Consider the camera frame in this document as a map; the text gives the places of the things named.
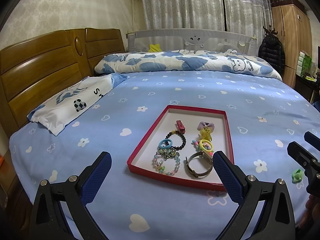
blue hair tie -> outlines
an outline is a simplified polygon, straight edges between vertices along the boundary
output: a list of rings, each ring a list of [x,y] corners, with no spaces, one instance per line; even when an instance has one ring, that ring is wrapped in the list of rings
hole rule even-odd
[[[169,145],[162,146],[162,144],[164,144],[165,142],[168,142]],[[169,149],[171,146],[172,146],[172,140],[170,139],[163,139],[161,142],[159,142],[160,149]]]

bed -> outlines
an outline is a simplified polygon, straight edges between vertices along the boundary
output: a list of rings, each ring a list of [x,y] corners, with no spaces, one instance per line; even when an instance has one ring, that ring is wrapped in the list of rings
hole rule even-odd
[[[87,208],[109,239],[215,239],[237,208],[228,194],[149,179],[131,173],[126,164],[164,108],[179,104],[226,111],[235,164],[262,181],[283,178],[299,221],[308,199],[306,181],[291,182],[299,167],[286,147],[297,141],[319,157],[303,135],[320,132],[320,115],[281,78],[222,70],[126,73],[127,80],[58,136],[28,123],[32,109],[94,75],[104,56],[115,53],[124,53],[120,31],[91,28],[56,31],[0,51],[0,121],[11,136],[12,162],[32,203],[42,179],[65,181],[107,151],[112,168]],[[252,232],[262,205],[243,239]]]

blue bed sheet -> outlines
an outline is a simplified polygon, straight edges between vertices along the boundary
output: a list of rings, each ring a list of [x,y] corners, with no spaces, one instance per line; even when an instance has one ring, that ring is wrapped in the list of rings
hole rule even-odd
[[[283,178],[298,221],[308,199],[307,180],[291,182],[299,165],[287,155],[287,145],[296,141],[320,157],[303,140],[306,131],[320,133],[320,113],[301,95],[276,79],[227,72],[161,71],[128,76],[58,136],[38,123],[29,123],[11,136],[12,162],[32,202],[42,179],[65,181],[108,151],[111,170],[87,207],[110,240],[215,239],[238,207],[226,193],[149,179],[131,173],[126,164],[150,126],[171,104],[226,111],[235,164],[261,181]],[[262,205],[244,239],[251,234]],[[74,229],[70,214],[67,216]]]

checkered heart print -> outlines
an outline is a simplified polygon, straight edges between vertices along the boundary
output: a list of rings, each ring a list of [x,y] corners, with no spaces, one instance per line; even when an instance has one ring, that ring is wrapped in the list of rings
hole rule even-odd
[[[85,102],[81,101],[81,99],[77,99],[77,100],[73,101],[73,104],[74,104],[77,112],[85,109],[87,106],[87,104]]]

wooden headboard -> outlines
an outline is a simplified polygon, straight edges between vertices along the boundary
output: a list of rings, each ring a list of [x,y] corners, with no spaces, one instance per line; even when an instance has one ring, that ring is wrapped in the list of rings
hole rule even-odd
[[[0,122],[7,136],[28,123],[31,110],[120,52],[120,30],[92,28],[59,30],[0,50]]]

